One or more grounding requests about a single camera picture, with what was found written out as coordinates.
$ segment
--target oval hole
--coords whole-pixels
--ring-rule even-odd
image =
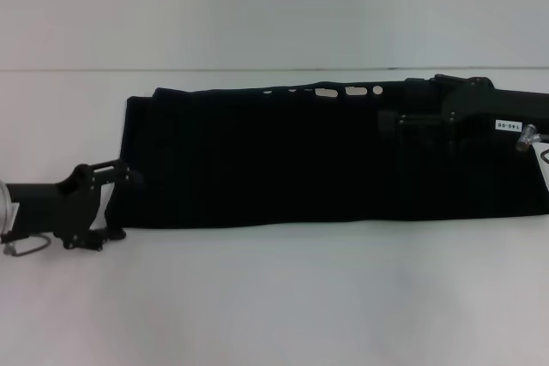
[[[337,98],[337,90],[334,89],[315,89],[315,93],[324,98]]]
[[[368,89],[365,87],[349,86],[345,88],[345,93],[349,96],[364,96],[368,93]]]

